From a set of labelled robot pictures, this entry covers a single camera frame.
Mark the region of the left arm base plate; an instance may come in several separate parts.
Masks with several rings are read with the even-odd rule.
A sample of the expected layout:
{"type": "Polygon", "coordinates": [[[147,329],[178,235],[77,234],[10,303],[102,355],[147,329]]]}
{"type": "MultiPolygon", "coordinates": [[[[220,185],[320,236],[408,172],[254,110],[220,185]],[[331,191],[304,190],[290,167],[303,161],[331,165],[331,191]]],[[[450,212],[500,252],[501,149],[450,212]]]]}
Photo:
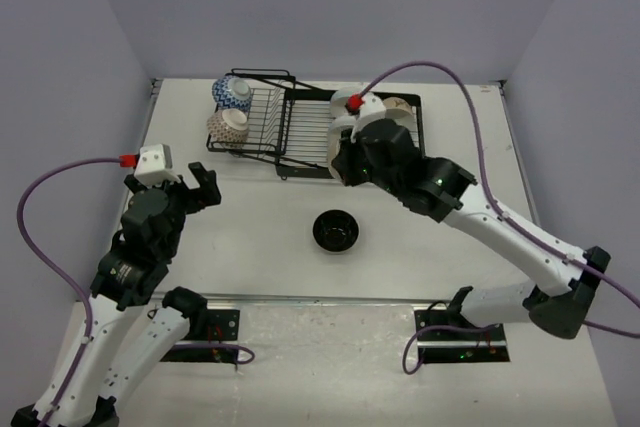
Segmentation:
{"type": "MultiPolygon", "coordinates": [[[[205,343],[236,343],[240,323],[237,309],[208,309],[204,323],[191,329],[180,345],[205,343]]],[[[199,348],[172,349],[164,355],[162,362],[170,363],[215,363],[235,364],[239,353],[234,349],[199,348]]]]}

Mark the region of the black bowl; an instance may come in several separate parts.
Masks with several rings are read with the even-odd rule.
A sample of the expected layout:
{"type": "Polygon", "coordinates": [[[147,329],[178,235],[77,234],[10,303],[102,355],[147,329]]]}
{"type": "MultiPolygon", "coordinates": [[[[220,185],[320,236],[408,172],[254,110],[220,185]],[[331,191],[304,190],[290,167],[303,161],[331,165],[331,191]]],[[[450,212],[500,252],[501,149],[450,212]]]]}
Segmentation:
{"type": "Polygon", "coordinates": [[[338,209],[321,213],[314,221],[312,235],[316,244],[330,253],[342,253],[357,242],[360,229],[356,219],[338,209]]]}

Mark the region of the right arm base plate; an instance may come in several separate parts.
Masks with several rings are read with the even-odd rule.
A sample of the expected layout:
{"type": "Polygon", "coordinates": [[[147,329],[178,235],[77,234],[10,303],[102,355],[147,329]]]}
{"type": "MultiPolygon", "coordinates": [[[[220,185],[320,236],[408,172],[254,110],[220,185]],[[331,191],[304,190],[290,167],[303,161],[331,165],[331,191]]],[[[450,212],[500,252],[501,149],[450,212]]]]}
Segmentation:
{"type": "MultiPolygon", "coordinates": [[[[437,302],[414,309],[415,330],[431,325],[459,325],[470,329],[464,320],[450,321],[446,305],[437,302]]],[[[482,333],[434,330],[416,339],[418,361],[428,364],[506,363],[510,361],[504,327],[496,325],[482,333]]]]}

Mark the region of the beige bowl front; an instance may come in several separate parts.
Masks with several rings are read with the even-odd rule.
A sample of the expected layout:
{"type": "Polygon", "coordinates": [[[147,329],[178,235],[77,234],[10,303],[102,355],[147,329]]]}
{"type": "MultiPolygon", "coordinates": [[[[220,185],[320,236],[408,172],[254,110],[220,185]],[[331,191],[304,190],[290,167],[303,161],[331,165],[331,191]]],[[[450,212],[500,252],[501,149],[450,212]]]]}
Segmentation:
{"type": "Polygon", "coordinates": [[[326,154],[326,162],[327,168],[332,178],[341,182],[342,179],[337,170],[333,167],[332,162],[339,154],[340,150],[340,140],[341,140],[342,131],[341,130],[333,130],[330,131],[327,137],[327,154],[326,154]]]}

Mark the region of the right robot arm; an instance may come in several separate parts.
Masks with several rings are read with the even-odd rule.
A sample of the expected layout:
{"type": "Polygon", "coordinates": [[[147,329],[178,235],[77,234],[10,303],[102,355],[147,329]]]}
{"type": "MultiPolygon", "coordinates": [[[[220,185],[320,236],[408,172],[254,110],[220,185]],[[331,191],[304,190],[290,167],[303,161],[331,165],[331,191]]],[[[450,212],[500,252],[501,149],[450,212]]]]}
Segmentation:
{"type": "Polygon", "coordinates": [[[560,241],[504,207],[494,208],[473,174],[443,157],[421,154],[409,131],[389,119],[330,142],[332,176],[345,186],[372,183],[411,212],[476,239],[523,272],[522,284],[482,290],[461,288],[448,308],[446,327],[467,340],[489,324],[530,321],[561,339],[573,339],[611,260],[594,246],[560,241]]]}

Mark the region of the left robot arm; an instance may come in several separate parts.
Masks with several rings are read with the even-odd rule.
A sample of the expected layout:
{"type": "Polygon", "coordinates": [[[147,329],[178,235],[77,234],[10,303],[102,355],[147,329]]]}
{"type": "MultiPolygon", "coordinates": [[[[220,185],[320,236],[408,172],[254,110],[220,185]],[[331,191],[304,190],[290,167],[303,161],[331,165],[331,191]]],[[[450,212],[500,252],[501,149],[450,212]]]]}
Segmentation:
{"type": "Polygon", "coordinates": [[[132,197],[89,290],[79,293],[85,319],[50,386],[16,411],[14,426],[116,426],[152,368],[180,340],[207,330],[205,298],[177,287],[164,296],[150,330],[121,347],[166,277],[187,217],[219,205],[222,196],[215,171],[199,162],[188,166],[195,188],[164,165],[145,172],[134,157],[119,163],[135,170],[125,179],[132,197]]]}

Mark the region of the beige bowl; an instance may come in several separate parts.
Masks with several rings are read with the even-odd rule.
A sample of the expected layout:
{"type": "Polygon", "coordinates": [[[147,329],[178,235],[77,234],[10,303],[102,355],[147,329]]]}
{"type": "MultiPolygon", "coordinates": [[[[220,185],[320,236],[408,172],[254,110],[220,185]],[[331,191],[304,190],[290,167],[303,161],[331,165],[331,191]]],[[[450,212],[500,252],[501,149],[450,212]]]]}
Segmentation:
{"type": "Polygon", "coordinates": [[[342,131],[341,130],[333,130],[330,131],[327,137],[327,154],[326,154],[326,162],[327,168],[332,178],[341,182],[342,179],[337,170],[333,167],[332,162],[339,154],[340,150],[340,140],[341,140],[342,131]]]}
{"type": "Polygon", "coordinates": [[[383,100],[386,108],[386,117],[396,121],[412,119],[413,110],[410,104],[400,97],[388,97],[383,100]]]}

